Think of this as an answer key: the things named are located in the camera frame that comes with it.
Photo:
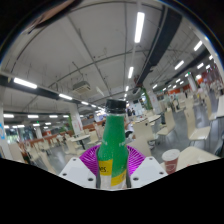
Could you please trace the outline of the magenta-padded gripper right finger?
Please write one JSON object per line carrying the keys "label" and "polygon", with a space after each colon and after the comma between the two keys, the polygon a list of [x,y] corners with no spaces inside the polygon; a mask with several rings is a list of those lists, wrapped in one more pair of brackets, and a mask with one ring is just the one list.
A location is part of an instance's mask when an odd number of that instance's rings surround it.
{"label": "magenta-padded gripper right finger", "polygon": [[167,176],[166,171],[153,156],[144,156],[137,149],[128,146],[128,180],[129,188],[140,188]]}

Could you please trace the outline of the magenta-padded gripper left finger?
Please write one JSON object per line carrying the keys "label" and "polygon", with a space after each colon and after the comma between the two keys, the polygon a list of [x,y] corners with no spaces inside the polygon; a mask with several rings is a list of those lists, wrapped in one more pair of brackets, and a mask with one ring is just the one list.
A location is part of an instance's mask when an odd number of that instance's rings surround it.
{"label": "magenta-padded gripper left finger", "polygon": [[94,146],[80,157],[72,157],[59,176],[81,187],[95,189],[98,175],[97,149],[98,146]]}

